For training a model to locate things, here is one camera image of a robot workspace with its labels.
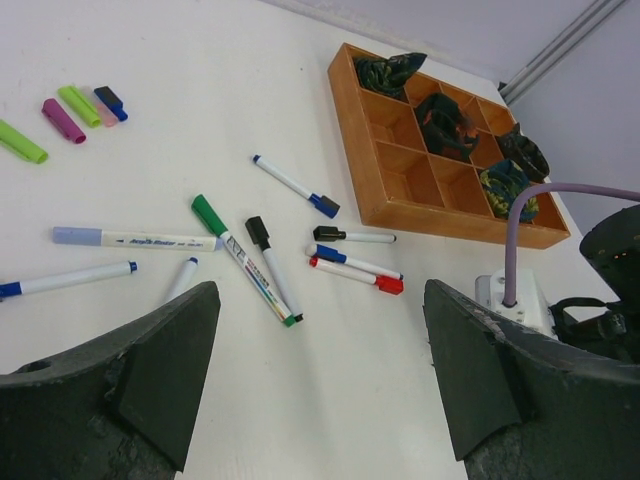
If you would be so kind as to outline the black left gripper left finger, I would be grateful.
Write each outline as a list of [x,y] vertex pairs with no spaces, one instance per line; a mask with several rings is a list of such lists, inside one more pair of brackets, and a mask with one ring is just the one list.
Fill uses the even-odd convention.
[[202,282],[1,377],[4,479],[172,479],[185,468],[221,301]]

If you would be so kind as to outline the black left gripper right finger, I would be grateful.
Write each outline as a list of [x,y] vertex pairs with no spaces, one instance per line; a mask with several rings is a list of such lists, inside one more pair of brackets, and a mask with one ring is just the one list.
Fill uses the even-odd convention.
[[638,478],[638,366],[539,334],[439,280],[426,282],[423,311],[469,478]]

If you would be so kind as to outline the clear highlighter cap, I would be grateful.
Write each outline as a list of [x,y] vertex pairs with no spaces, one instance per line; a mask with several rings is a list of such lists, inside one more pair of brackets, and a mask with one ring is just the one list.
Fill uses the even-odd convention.
[[92,105],[96,108],[97,114],[101,119],[102,124],[107,127],[114,127],[119,123],[119,119],[113,114],[113,112],[98,98],[94,91],[89,86],[82,86],[81,92],[89,99]]

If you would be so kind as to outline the blue pen cap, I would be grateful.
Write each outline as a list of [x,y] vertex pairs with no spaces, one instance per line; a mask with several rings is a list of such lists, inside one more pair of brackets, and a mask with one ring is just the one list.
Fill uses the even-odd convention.
[[97,87],[94,89],[94,93],[119,121],[126,121],[128,119],[128,114],[124,110],[123,101],[109,86]]

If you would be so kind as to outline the magenta pen cap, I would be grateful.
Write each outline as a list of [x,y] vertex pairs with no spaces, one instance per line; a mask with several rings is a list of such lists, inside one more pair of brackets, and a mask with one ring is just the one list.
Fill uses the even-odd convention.
[[86,141],[85,133],[71,119],[56,99],[46,99],[42,104],[41,112],[66,140],[73,144],[82,144]]

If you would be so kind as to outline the light green pen cap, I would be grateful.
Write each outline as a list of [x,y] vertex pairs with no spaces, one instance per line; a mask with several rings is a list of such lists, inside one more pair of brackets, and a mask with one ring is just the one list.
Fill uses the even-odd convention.
[[76,86],[67,85],[57,89],[59,97],[91,128],[102,124],[96,106]]

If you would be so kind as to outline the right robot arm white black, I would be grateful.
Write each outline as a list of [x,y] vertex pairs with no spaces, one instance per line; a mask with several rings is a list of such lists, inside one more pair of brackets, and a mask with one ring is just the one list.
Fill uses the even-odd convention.
[[550,307],[558,339],[625,363],[639,362],[639,207],[597,224],[580,253],[618,300],[569,297]]

